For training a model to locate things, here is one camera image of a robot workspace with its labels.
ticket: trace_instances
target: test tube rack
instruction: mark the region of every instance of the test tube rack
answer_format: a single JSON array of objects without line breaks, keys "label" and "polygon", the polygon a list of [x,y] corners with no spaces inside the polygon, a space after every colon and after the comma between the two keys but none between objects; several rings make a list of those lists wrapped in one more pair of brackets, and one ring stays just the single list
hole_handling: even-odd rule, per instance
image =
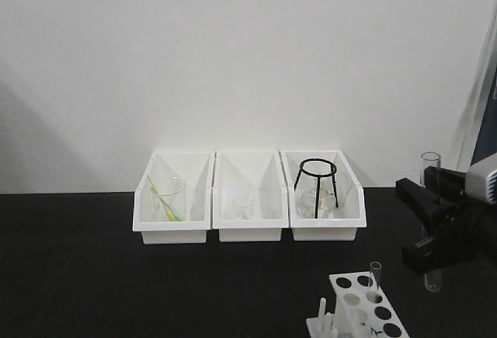
[{"label": "test tube rack", "polygon": [[369,272],[331,274],[336,294],[335,314],[325,314],[321,298],[318,317],[306,320],[311,338],[409,338],[383,290],[368,298]]}]

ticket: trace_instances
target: small glass beaker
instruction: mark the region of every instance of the small glass beaker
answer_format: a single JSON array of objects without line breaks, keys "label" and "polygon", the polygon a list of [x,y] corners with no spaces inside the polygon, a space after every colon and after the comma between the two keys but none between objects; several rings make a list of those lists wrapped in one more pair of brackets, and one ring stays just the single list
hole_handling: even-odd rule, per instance
[{"label": "small glass beaker", "polygon": [[305,159],[299,166],[294,189],[301,192],[297,213],[302,218],[332,218],[336,197],[336,165],[326,159]]},{"label": "small glass beaker", "polygon": [[233,219],[252,219],[254,210],[254,198],[249,194],[238,194],[232,200]]},{"label": "small glass beaker", "polygon": [[178,176],[170,177],[160,184],[158,197],[165,220],[185,221],[187,219],[185,188],[185,181]]}]

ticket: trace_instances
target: white plastic bin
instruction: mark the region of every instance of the white plastic bin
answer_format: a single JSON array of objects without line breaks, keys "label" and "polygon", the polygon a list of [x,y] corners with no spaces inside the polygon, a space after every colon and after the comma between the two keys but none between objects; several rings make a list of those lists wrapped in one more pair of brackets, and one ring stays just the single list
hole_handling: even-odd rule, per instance
[{"label": "white plastic bin", "polygon": [[[290,227],[296,241],[352,241],[357,228],[366,227],[366,208],[363,188],[354,175],[341,150],[336,151],[281,151],[281,161],[288,186]],[[301,162],[305,159],[326,159],[336,165],[335,175],[339,208],[333,210],[333,218],[302,218],[297,203],[304,188],[295,179]]]},{"label": "white plastic bin", "polygon": [[[214,152],[153,152],[134,193],[133,230],[145,244],[206,242],[211,229],[211,187]],[[186,220],[158,219],[154,209],[154,185],[178,176],[185,182]]]},{"label": "white plastic bin", "polygon": [[[244,205],[252,200],[249,217],[240,214],[239,197]],[[218,152],[213,228],[219,229],[220,241],[279,241],[287,227],[287,187],[278,153]]]}]

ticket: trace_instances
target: glass test tube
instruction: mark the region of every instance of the glass test tube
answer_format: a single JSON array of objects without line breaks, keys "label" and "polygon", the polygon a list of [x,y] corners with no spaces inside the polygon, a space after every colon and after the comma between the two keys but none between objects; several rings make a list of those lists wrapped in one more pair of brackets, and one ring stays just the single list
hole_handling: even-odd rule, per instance
[{"label": "glass test tube", "polygon": [[371,262],[370,263],[370,279],[368,283],[369,291],[366,296],[369,301],[373,303],[379,303],[381,301],[380,296],[380,283],[381,283],[381,263]]},{"label": "glass test tube", "polygon": [[[421,186],[425,186],[425,171],[428,167],[436,168],[435,175],[435,194],[436,194],[436,202],[440,203],[440,165],[441,165],[442,157],[439,153],[435,152],[425,152],[421,154]],[[422,225],[422,234],[423,236],[429,235],[426,231],[424,225]],[[423,275],[425,289],[432,293],[438,293],[442,289],[442,270],[430,270]]]}]

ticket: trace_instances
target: black tabletop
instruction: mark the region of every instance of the black tabletop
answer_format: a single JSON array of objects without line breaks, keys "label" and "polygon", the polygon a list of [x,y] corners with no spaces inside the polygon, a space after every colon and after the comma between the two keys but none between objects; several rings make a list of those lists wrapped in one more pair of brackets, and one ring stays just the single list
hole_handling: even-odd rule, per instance
[{"label": "black tabletop", "polygon": [[392,188],[365,189],[353,242],[144,245],[132,193],[0,196],[1,337],[309,337],[329,274],[383,264],[382,288],[410,337],[497,336],[497,272],[443,270],[431,294],[401,262],[420,224]]}]

